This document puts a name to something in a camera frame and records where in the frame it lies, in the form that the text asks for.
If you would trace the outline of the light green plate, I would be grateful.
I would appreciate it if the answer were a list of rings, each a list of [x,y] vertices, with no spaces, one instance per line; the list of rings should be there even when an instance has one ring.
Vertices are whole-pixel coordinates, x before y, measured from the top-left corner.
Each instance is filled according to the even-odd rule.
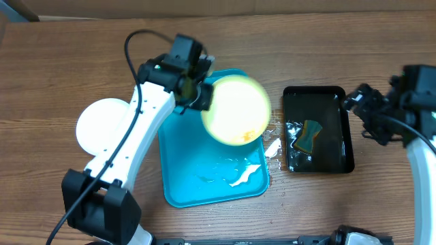
[[[204,128],[218,142],[242,146],[266,130],[272,109],[265,88],[253,78],[224,76],[213,82],[209,110],[201,112]]]

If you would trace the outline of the green yellow sponge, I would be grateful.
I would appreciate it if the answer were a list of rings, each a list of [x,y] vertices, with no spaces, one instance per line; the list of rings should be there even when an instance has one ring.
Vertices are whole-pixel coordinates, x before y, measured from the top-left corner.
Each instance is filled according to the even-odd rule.
[[[317,121],[304,121],[301,134],[294,143],[295,149],[306,154],[312,154],[316,138],[321,130],[322,126]]]

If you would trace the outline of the white plate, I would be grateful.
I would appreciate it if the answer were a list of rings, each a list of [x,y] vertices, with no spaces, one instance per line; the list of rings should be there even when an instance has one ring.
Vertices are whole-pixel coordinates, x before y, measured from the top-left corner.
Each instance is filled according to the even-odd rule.
[[[87,153],[96,156],[116,131],[129,104],[121,99],[100,99],[89,105],[76,124],[76,139]]]

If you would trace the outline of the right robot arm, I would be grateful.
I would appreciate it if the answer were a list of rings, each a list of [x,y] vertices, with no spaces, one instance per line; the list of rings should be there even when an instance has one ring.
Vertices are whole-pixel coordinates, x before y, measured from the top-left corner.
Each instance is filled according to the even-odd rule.
[[[414,181],[414,244],[435,243],[435,67],[406,65],[387,95],[361,84],[343,108],[363,122],[362,136],[385,146],[399,140]]]

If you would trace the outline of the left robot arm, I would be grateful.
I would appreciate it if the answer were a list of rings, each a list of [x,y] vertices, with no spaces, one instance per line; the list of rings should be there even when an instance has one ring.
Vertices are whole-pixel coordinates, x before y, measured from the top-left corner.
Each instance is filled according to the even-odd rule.
[[[172,47],[138,68],[127,60],[136,83],[127,111],[85,169],[69,169],[65,174],[61,183],[65,214],[48,243],[63,224],[102,243],[155,243],[140,225],[142,210],[132,195],[136,177],[158,129],[175,107],[183,111],[210,108],[213,88],[205,79],[214,58],[192,37],[152,34]]]

